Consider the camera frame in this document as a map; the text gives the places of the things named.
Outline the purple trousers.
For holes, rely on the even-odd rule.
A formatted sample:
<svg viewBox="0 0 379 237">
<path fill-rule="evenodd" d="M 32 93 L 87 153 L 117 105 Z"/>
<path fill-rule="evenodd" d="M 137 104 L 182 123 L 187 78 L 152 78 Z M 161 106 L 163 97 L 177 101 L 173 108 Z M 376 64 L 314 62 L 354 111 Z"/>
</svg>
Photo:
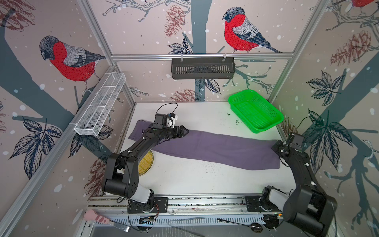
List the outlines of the purple trousers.
<svg viewBox="0 0 379 237">
<path fill-rule="evenodd" d="M 279 169 L 280 159 L 271 149 L 275 140 L 257 140 L 190 130 L 177 138 L 153 147 L 165 155 L 223 164 L 245 170 Z"/>
</svg>

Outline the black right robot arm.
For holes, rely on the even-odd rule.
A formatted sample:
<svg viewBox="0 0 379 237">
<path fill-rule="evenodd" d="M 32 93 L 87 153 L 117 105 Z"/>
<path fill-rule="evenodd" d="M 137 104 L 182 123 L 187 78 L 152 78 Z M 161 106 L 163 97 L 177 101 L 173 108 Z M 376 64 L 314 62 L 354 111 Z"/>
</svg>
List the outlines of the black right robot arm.
<svg viewBox="0 0 379 237">
<path fill-rule="evenodd" d="M 311 168 L 310 157 L 281 140 L 276 141 L 271 149 L 288 164 L 296 188 L 288 196 L 273 186 L 267 186 L 260 198 L 261 207 L 279 209 L 285 222 L 310 235 L 327 236 L 338 204 L 319 185 Z"/>
</svg>

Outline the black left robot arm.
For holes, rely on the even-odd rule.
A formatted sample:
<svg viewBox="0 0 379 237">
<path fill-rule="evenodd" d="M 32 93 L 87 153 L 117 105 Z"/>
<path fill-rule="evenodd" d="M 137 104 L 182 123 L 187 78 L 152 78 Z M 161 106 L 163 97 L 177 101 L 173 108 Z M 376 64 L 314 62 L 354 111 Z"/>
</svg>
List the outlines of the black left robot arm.
<svg viewBox="0 0 379 237">
<path fill-rule="evenodd" d="M 139 184 L 138 166 L 142 158 L 156 145 L 189 134 L 183 125 L 164 127 L 151 124 L 142 137 L 120 154 L 111 154 L 107 159 L 102 180 L 102 191 L 124 197 L 137 203 L 143 212 L 154 209 L 154 192 Z"/>
</svg>

